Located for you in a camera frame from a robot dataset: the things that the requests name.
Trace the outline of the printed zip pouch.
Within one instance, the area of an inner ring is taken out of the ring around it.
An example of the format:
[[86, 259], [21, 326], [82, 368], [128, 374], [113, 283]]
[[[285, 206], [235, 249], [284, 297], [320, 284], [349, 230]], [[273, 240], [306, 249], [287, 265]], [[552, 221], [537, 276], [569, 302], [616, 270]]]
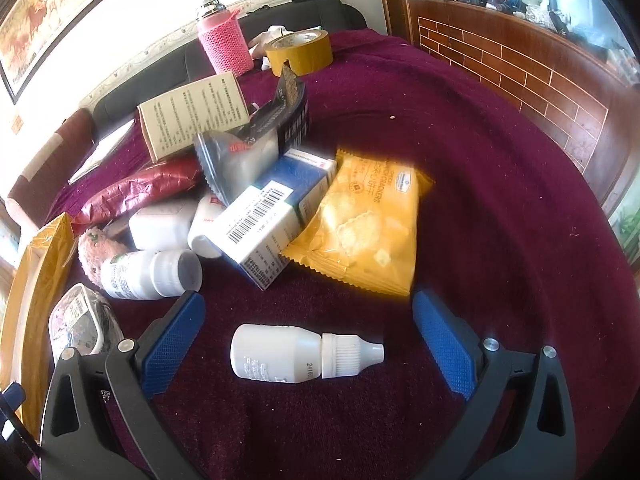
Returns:
[[54, 362], [68, 347], [90, 356], [111, 350], [124, 339], [108, 301], [81, 283], [58, 300], [49, 316], [48, 331]]

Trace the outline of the white pill bottle green label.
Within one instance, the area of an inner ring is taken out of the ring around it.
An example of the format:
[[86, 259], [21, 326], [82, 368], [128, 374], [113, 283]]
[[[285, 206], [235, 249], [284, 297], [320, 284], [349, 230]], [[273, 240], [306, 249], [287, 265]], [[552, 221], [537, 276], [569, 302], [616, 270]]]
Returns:
[[200, 259], [189, 249], [137, 250], [101, 264], [100, 285], [116, 299], [157, 300], [198, 292], [203, 283]]

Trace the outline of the pink plush toy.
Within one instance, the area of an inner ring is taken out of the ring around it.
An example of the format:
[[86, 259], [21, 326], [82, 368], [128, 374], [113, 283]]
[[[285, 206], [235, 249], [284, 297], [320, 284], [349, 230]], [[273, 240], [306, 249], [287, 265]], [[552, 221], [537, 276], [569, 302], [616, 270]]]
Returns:
[[92, 284], [101, 286], [102, 264], [116, 256], [126, 254], [128, 248], [112, 240], [99, 228], [90, 228], [78, 238], [78, 259]]

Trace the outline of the white dropper bottle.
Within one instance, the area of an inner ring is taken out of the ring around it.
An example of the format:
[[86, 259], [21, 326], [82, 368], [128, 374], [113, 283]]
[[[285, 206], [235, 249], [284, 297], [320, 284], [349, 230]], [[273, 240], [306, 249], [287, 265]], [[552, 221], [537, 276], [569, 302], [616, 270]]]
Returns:
[[317, 334], [295, 326], [243, 324], [230, 346], [236, 376], [277, 384], [354, 377], [384, 358], [382, 344], [357, 335]]

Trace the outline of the white square bottle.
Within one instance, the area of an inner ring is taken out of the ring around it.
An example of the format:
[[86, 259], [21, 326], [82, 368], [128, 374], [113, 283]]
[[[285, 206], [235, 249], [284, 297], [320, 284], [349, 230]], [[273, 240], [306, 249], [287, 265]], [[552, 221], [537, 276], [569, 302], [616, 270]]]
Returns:
[[186, 249], [197, 206], [194, 198], [178, 198], [139, 209], [128, 221], [134, 247], [142, 250]]

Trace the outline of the blue white medicine box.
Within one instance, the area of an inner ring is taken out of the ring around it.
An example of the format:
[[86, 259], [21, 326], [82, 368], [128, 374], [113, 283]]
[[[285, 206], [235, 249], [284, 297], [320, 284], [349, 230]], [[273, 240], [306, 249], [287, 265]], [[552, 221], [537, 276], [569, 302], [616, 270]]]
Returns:
[[265, 290], [288, 264], [283, 249], [306, 228], [335, 175], [335, 160], [291, 148], [218, 214], [205, 235]]

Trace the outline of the yellow snack packet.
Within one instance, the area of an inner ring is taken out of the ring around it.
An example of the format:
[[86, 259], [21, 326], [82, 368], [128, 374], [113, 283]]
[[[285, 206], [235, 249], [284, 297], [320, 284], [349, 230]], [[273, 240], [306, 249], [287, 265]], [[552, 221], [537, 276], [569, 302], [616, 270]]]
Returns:
[[369, 292], [407, 297], [416, 270], [420, 198], [435, 181], [393, 159], [336, 152], [337, 174], [282, 255]]

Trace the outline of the red foil packet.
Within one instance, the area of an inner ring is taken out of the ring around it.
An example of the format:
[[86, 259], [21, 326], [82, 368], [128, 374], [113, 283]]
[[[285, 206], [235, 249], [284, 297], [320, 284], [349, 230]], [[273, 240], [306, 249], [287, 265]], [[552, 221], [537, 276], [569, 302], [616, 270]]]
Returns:
[[194, 155], [168, 159], [142, 169], [91, 196], [73, 218], [73, 232], [79, 236], [93, 226], [190, 190], [201, 177], [201, 166]]

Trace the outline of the grey foil pouch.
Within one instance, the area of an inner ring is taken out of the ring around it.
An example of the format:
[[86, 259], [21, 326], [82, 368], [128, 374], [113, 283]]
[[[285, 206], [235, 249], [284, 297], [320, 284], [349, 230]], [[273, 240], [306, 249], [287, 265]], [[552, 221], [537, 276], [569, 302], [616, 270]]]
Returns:
[[231, 132], [209, 130], [197, 133], [193, 145], [206, 183], [224, 206], [234, 202], [280, 156], [276, 129], [252, 142]]

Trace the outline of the beige text medicine box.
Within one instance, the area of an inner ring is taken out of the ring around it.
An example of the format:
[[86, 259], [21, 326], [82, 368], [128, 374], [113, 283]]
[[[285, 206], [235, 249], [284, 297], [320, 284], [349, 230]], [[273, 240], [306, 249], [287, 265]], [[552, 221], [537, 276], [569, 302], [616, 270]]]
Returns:
[[151, 162], [192, 148], [197, 133], [229, 131], [250, 121], [238, 80], [231, 73], [190, 82], [138, 106]]

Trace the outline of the yellow storage box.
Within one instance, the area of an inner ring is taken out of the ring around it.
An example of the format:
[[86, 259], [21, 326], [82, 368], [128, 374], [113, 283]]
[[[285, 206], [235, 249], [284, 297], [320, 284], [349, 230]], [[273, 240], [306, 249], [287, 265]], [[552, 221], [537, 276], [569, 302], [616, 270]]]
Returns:
[[66, 212], [35, 234], [17, 267], [1, 323], [1, 385], [17, 382], [25, 390], [17, 415], [34, 437], [40, 434], [50, 382], [50, 313], [63, 295], [74, 243]]

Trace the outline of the maroon bed blanket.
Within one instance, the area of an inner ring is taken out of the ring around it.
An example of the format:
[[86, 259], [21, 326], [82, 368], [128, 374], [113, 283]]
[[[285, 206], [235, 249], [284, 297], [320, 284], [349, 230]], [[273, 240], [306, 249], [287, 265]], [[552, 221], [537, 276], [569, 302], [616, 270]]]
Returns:
[[[370, 29], [331, 38], [306, 79], [308, 146], [406, 162], [434, 179], [420, 203], [414, 282], [506, 348], [554, 347], [570, 390], [582, 479], [639, 473], [639, 298], [574, 164], [468, 73]], [[203, 264], [205, 323], [157, 411], [212, 479], [405, 479], [439, 447], [452, 393], [405, 299], [290, 264], [266, 290]], [[295, 386], [233, 374], [243, 323], [357, 334], [385, 347], [361, 375]]]

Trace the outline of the white crumpled tissue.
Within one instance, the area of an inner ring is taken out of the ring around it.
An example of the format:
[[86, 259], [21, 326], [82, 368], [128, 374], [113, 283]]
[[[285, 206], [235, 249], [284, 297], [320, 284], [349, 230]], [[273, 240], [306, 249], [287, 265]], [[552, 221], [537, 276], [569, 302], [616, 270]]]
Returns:
[[248, 52], [250, 52], [252, 59], [262, 63], [260, 68], [263, 72], [271, 68], [268, 56], [266, 55], [266, 45], [290, 33], [291, 31], [283, 25], [271, 25], [267, 30], [261, 32], [247, 44]]

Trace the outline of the pink knit-sleeved flask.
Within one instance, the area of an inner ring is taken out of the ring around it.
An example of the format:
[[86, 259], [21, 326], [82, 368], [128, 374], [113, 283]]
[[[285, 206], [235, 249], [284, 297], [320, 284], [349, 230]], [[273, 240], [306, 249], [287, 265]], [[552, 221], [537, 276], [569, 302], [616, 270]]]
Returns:
[[219, 0], [204, 0], [198, 11], [198, 39], [216, 74], [239, 77], [254, 67], [238, 14]]

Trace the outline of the framed horse painting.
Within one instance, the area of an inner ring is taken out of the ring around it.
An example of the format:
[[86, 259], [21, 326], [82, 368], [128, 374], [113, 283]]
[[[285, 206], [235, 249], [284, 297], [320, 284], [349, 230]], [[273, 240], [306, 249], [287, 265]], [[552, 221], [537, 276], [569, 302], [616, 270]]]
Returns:
[[68, 32], [103, 0], [1, 0], [1, 80], [16, 102]]

